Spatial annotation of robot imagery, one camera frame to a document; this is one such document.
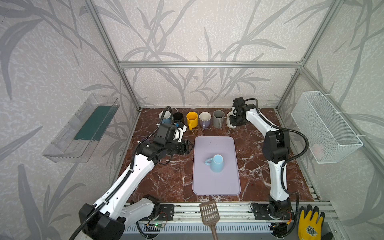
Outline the white faceted mug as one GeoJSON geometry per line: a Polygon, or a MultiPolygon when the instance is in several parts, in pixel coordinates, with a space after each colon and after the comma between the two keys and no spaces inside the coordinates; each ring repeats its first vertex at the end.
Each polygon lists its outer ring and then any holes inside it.
{"type": "Polygon", "coordinates": [[[236,116],[234,115],[233,111],[227,113],[227,127],[230,129],[235,129],[237,126],[236,124],[236,116]]]}

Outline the grey mug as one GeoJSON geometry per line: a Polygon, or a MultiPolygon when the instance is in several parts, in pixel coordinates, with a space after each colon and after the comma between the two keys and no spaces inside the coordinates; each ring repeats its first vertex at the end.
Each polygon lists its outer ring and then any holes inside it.
{"type": "Polygon", "coordinates": [[[213,126],[217,129],[221,129],[224,124],[225,113],[221,110],[216,110],[213,113],[213,126]]]}

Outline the yellow mug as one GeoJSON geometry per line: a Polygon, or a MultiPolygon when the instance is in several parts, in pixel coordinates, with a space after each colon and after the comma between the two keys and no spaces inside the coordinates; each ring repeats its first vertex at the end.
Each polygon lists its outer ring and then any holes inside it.
{"type": "Polygon", "coordinates": [[[193,128],[196,128],[199,124],[199,116],[196,112],[189,112],[187,114],[187,125],[191,131],[193,128]]]}

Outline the teal patterned mug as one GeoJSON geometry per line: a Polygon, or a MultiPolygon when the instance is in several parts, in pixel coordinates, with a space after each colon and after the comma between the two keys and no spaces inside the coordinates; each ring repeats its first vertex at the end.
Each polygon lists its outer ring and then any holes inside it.
{"type": "Polygon", "coordinates": [[[161,111],[159,118],[162,120],[162,124],[172,124],[172,117],[170,111],[161,111]]]}

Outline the black mug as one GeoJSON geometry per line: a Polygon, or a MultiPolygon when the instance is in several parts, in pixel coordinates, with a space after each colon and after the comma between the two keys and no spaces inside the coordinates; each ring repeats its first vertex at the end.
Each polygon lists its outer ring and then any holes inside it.
{"type": "Polygon", "coordinates": [[[175,123],[183,123],[184,124],[184,115],[182,113],[174,113],[173,119],[175,123]]]}

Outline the purple mug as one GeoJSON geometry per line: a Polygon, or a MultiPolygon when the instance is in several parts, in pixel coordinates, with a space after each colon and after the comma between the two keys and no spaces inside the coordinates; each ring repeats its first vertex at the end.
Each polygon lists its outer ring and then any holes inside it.
{"type": "Polygon", "coordinates": [[[199,121],[200,121],[200,126],[202,127],[202,129],[209,128],[209,126],[211,124],[211,119],[212,119],[212,116],[208,112],[202,112],[199,114],[199,121]]]}

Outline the light blue mug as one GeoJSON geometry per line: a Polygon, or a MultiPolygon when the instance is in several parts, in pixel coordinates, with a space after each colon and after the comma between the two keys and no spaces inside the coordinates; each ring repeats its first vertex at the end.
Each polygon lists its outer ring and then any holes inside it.
{"type": "Polygon", "coordinates": [[[220,173],[224,169],[224,158],[222,155],[214,155],[212,158],[207,159],[205,164],[210,167],[212,172],[220,173]]]}

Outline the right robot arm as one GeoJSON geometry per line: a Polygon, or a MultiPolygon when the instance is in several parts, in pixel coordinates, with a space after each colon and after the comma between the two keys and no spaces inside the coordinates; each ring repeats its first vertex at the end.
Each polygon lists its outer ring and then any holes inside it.
{"type": "Polygon", "coordinates": [[[269,164],[271,177],[270,203],[267,212],[273,219],[279,219],[291,210],[291,193],[287,189],[287,164],[306,153],[309,142],[304,134],[273,124],[261,113],[258,100],[252,99],[255,103],[248,104],[249,100],[242,97],[233,100],[230,124],[237,127],[251,123],[265,137],[263,155],[269,164]],[[293,157],[290,157],[290,133],[295,133],[305,140],[304,150],[293,157]]]}

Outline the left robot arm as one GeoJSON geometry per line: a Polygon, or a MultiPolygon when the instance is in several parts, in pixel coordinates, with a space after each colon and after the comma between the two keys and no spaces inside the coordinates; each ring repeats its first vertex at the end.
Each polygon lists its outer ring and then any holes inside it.
{"type": "Polygon", "coordinates": [[[127,208],[125,204],[143,178],[165,156],[188,155],[194,145],[183,140],[190,125],[182,122],[159,122],[157,128],[138,142],[130,165],[115,183],[93,205],[84,204],[79,211],[80,226],[70,236],[74,240],[84,233],[93,240],[119,240],[126,228],[150,216],[155,201],[143,198],[127,208]]]}

